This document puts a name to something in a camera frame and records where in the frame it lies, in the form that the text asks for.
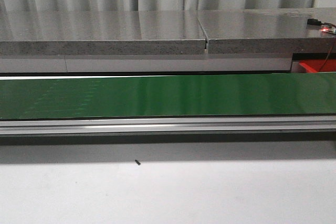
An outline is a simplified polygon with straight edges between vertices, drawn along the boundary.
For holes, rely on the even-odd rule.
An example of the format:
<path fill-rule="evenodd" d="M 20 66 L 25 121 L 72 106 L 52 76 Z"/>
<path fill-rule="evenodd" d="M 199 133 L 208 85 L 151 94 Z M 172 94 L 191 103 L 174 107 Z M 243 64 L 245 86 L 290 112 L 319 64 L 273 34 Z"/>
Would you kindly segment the grey stone counter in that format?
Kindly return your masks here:
<path fill-rule="evenodd" d="M 335 9 L 1 13 L 1 74 L 291 72 L 334 50 Z"/>

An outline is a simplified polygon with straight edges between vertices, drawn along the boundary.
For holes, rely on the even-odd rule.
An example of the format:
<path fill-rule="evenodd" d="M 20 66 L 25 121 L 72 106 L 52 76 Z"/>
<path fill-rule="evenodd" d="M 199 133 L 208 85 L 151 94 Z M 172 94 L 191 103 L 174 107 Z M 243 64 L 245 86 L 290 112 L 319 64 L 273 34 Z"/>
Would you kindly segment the green conveyor belt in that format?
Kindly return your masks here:
<path fill-rule="evenodd" d="M 335 73 L 1 79 L 1 135 L 335 130 Z"/>

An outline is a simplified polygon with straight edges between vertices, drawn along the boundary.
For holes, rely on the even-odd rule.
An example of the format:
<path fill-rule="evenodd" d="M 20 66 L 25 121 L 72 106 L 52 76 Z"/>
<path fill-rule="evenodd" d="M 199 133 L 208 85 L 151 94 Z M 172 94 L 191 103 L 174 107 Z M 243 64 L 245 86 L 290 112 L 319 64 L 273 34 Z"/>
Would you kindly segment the red plastic tray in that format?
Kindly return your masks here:
<path fill-rule="evenodd" d="M 324 62 L 324 60 L 302 60 L 299 65 L 304 68 L 307 73 L 317 72 L 335 72 L 336 60 L 331 59 Z"/>

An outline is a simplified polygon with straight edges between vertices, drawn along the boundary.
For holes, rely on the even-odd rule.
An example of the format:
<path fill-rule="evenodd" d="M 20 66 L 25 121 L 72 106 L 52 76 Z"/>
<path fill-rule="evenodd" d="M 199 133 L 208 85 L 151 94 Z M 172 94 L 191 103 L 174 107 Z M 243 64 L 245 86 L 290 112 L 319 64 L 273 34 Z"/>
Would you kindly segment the small sensor circuit board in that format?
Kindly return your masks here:
<path fill-rule="evenodd" d="M 320 30 L 324 33 L 334 34 L 335 35 L 335 24 L 332 23 L 324 23 L 318 19 L 309 18 L 307 20 L 308 25 L 318 26 Z"/>

